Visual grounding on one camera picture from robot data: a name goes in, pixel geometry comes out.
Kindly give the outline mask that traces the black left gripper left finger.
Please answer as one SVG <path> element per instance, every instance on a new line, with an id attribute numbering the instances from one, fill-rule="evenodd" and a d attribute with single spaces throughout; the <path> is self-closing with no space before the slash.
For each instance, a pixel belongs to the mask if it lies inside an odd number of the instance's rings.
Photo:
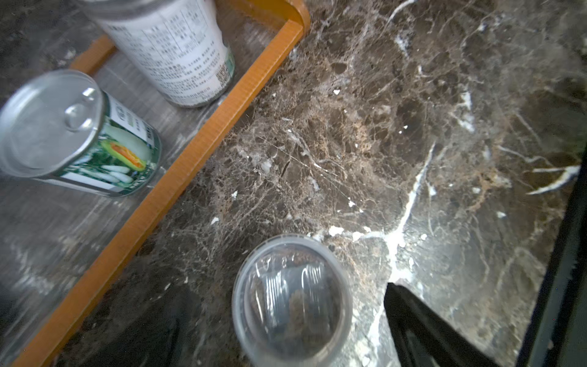
<path id="1" fill-rule="evenodd" d="M 178 366 L 191 314 L 200 307 L 188 286 L 154 302 L 83 366 Z"/>

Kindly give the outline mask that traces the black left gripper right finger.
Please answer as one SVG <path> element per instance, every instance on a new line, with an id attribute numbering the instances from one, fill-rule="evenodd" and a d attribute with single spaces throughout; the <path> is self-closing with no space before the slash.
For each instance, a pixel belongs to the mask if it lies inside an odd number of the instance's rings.
<path id="1" fill-rule="evenodd" d="M 495 366 L 406 287 L 388 283 L 385 314 L 402 366 Z"/>

